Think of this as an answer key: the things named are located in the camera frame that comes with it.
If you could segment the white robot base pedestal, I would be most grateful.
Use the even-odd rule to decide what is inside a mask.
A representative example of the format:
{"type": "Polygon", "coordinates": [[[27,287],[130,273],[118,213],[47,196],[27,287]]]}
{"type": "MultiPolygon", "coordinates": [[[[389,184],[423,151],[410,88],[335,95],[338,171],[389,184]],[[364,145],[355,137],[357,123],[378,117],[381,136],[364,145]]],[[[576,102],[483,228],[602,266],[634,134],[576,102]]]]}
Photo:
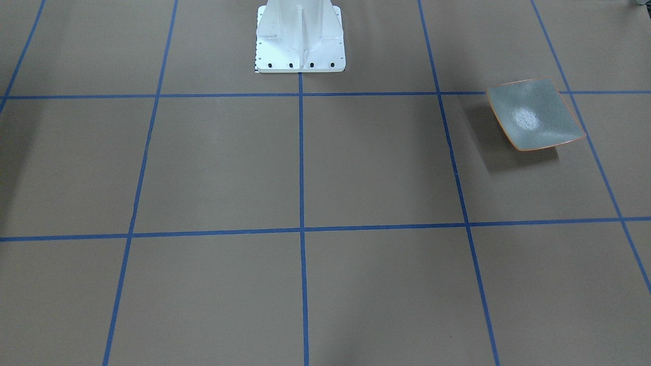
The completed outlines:
{"type": "Polygon", "coordinates": [[[331,1],[268,1],[257,9],[256,26],[258,73],[346,69],[342,12],[331,1]]]}

